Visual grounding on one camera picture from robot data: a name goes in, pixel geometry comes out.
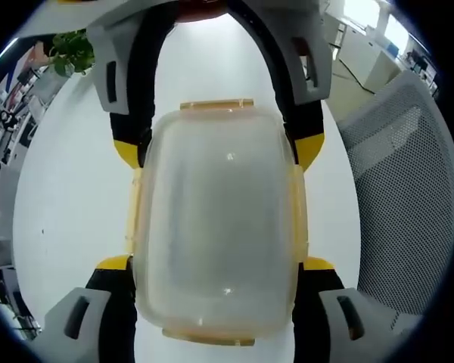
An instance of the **potted plant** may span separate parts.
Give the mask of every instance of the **potted plant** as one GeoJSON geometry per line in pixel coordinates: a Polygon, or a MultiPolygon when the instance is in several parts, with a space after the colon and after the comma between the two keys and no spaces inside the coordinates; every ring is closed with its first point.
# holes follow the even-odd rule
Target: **potted plant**
{"type": "Polygon", "coordinates": [[[73,72],[86,74],[95,62],[92,45],[86,38],[86,30],[57,34],[52,39],[54,45],[49,52],[51,63],[60,76],[70,76],[73,72]]]}

